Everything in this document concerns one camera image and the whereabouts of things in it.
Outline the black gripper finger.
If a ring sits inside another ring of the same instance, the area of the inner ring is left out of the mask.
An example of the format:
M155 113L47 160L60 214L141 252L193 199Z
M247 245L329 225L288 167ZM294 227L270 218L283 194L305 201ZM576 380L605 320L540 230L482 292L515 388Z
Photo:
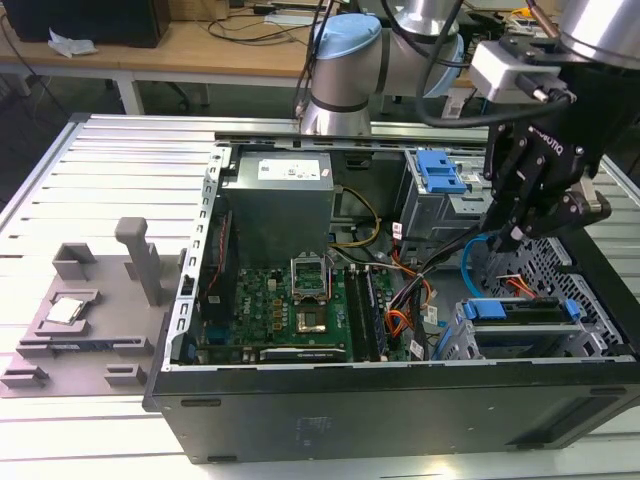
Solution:
M514 251L525 240L549 237L574 222L577 214L571 209L578 206L577 197L567 191L568 181L552 184L552 166L553 160L546 155L527 154L517 174L527 181L523 193L530 206L529 214L522 224L513 219L498 230L500 251Z
M491 182L492 202L483 216L481 231L501 230L516 219L522 224L530 206L523 193L527 184L517 172L530 150L530 124L500 124L489 130L483 173Z

